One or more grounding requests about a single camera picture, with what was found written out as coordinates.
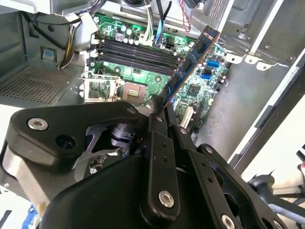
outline green circuit board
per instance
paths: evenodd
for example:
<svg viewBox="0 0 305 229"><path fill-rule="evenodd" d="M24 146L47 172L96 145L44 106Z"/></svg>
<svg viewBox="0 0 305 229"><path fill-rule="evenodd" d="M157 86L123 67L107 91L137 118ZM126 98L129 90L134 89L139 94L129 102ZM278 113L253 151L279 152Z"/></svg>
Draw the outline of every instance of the green circuit board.
<svg viewBox="0 0 305 229"><path fill-rule="evenodd" d="M121 37L138 39L146 30L143 26L118 21L99 14L95 15L95 22L99 28L98 36L101 40L118 41L117 34L119 34L119 42L123 43ZM128 29L132 30L131 35L127 34L126 31ZM137 46L173 56L175 55L182 60L187 55L193 43L192 39L166 33L163 34L163 39L166 42L156 47L152 42L149 44L141 42L140 38ZM188 131L194 132L195 129L198 130L200 128L217 92L222 86L227 85L226 74L229 65L224 60L225 54L224 49L218 45L214 45L173 99L177 124L185 127ZM219 67L209 67L207 66L207 61L215 61L219 63ZM135 106L145 106L151 95L159 94L171 77L170 75L150 72L103 60L94 60L93 63L90 63L90 70L98 74L121 77L125 81L125 85L122 85L117 90L118 97L122 100L127 100ZM210 78L208 79L202 78L202 73L205 70L210 72Z"/></svg>

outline white sticker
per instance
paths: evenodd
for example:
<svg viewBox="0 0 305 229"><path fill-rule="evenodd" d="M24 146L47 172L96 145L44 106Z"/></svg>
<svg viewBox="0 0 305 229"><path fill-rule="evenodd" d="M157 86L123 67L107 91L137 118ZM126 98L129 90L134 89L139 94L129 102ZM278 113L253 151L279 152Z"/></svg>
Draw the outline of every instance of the white sticker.
<svg viewBox="0 0 305 229"><path fill-rule="evenodd" d="M81 16L81 20L87 33L94 33L99 30L88 12Z"/></svg>
<svg viewBox="0 0 305 229"><path fill-rule="evenodd" d="M75 13L70 13L70 14L66 15L65 18L71 22L71 21L77 20L79 17ZM73 26L77 27L79 24L80 24L80 22L77 22L77 23L73 24Z"/></svg>

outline chipset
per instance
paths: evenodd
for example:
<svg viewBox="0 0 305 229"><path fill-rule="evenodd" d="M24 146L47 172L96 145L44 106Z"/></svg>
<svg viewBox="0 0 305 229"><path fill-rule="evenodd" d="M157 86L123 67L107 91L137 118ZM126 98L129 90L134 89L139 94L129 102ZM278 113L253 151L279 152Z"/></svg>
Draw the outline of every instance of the chipset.
<svg viewBox="0 0 305 229"><path fill-rule="evenodd" d="M197 94L199 93L200 91L200 86L197 86L197 85L194 85L194 84L191 84L189 86L189 89L187 90L187 95L190 95L190 96L197 96Z"/></svg>

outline metal mesh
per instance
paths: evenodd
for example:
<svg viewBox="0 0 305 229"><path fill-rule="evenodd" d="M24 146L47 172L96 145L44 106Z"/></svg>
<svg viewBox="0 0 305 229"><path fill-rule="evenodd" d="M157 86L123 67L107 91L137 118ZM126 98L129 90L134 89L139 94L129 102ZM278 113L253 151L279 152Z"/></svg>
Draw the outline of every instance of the metal mesh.
<svg viewBox="0 0 305 229"><path fill-rule="evenodd" d="M0 95L51 104L71 77L59 71L26 66L0 83Z"/></svg>

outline screw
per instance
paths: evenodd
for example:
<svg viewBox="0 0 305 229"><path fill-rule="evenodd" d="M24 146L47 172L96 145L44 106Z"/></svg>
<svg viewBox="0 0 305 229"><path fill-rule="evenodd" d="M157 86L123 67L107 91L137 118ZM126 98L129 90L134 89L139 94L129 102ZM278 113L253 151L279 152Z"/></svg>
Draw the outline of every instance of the screw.
<svg viewBox="0 0 305 229"><path fill-rule="evenodd" d="M136 113L136 111L133 108L131 108L131 107L127 108L127 111L132 113L132 114Z"/></svg>
<svg viewBox="0 0 305 229"><path fill-rule="evenodd" d="M156 116L156 119L157 119L159 122L162 122L162 119L161 119L159 116Z"/></svg>
<svg viewBox="0 0 305 229"><path fill-rule="evenodd" d="M33 130L46 130L48 123L41 118L32 118L28 121L28 126Z"/></svg>
<svg viewBox="0 0 305 229"><path fill-rule="evenodd" d="M174 200L173 200L172 195L168 191L159 192L159 200L167 208L173 207Z"/></svg>
<svg viewBox="0 0 305 229"><path fill-rule="evenodd" d="M235 229L235 225L234 225L233 221L227 215L222 215L221 220L228 229Z"/></svg>
<svg viewBox="0 0 305 229"><path fill-rule="evenodd" d="M278 229L283 229L282 225L279 222L277 222L276 220L273 220L273 222Z"/></svg>
<svg viewBox="0 0 305 229"><path fill-rule="evenodd" d="M213 153L213 150L212 150L210 147L206 147L205 149L206 149L210 154Z"/></svg>
<svg viewBox="0 0 305 229"><path fill-rule="evenodd" d="M180 128L181 133L183 133L184 135L187 134L187 131L183 128Z"/></svg>

